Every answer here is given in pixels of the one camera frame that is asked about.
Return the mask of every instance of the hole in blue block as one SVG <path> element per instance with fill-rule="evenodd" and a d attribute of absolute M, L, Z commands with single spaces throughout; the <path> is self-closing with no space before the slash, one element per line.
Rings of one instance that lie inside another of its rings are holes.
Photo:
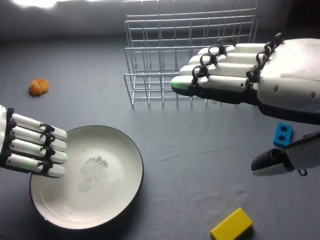
<path fill-rule="evenodd" d="M 286 126 L 281 126 L 280 129 L 281 129 L 282 132 L 287 132 L 288 131 L 288 128 Z"/>
<path fill-rule="evenodd" d="M 284 142 L 284 141 L 286 140 L 286 137 L 283 136 L 283 135 L 280 135 L 280 136 L 278 137 L 278 139 L 279 139 L 281 142 Z"/>

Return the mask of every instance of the bright light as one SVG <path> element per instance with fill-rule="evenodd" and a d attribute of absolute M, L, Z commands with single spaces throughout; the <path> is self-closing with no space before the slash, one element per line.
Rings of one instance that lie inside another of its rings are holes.
<path fill-rule="evenodd" d="M 51 8 L 53 7 L 57 2 L 66 2 L 66 1 L 75 1 L 75 0 L 11 0 L 15 4 L 18 4 L 20 6 L 29 7 L 39 7 L 39 8 Z"/>

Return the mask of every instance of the robotic hand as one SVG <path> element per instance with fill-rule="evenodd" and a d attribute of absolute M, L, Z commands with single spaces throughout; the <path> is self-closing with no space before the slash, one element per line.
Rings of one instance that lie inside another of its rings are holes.
<path fill-rule="evenodd" d="M 51 178 L 65 174 L 67 133 L 0 105 L 0 167 Z"/>
<path fill-rule="evenodd" d="M 268 116 L 320 125 L 320 39 L 234 44 L 222 38 L 203 48 L 171 81 L 177 94 L 223 103 L 256 105 Z M 320 165 L 320 132 L 284 150 L 258 156 L 252 171 L 282 164 L 287 171 Z"/>

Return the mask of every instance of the gray surface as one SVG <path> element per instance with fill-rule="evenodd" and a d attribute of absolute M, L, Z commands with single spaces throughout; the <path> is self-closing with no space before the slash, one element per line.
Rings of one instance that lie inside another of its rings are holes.
<path fill-rule="evenodd" d="M 0 48 L 0 103 L 71 130 L 117 128 L 144 160 L 141 192 L 121 218 L 72 232 L 47 224 L 29 196 L 29 174 L 0 169 L 0 239 L 209 240 L 210 230 L 241 207 L 254 221 L 251 240 L 315 240 L 320 229 L 320 168 L 254 176 L 250 165 L 273 148 L 278 122 L 294 139 L 320 126 L 264 116 L 257 107 L 183 101 L 136 102 L 123 74 L 123 39 L 39 41 Z M 46 78 L 49 93 L 30 97 L 31 80 Z"/>
<path fill-rule="evenodd" d="M 20 7 L 12 0 L 0 0 L 0 39 L 124 34 L 126 17 L 123 2 L 124 0 L 94 2 L 73 0 L 58 2 L 54 7 L 48 9 Z M 189 0 L 176 0 L 177 12 L 188 13 L 189 2 Z M 192 2 L 193 10 L 204 11 L 204 4 L 195 4 L 197 0 L 192 0 Z M 243 8 L 252 3 L 252 0 L 241 0 L 240 2 L 240 7 Z M 257 11 L 259 27 L 264 30 L 285 27 L 292 3 L 293 0 L 259 0 Z M 224 10 L 235 10 L 237 1 L 225 0 L 223 4 Z M 151 9 L 150 4 L 144 4 L 145 13 L 154 13 L 154 8 Z M 220 10 L 219 5 L 216 5 L 216 8 L 214 11 Z M 171 13 L 172 5 L 168 4 L 161 9 Z"/>

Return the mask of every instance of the orange pastry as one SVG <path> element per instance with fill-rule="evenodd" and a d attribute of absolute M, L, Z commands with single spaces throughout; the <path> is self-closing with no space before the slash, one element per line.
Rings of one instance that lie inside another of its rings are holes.
<path fill-rule="evenodd" d="M 47 80 L 44 78 L 39 78 L 36 80 L 33 80 L 29 87 L 29 93 L 31 96 L 41 96 L 42 94 L 45 94 L 48 92 L 50 87 L 50 84 Z"/>

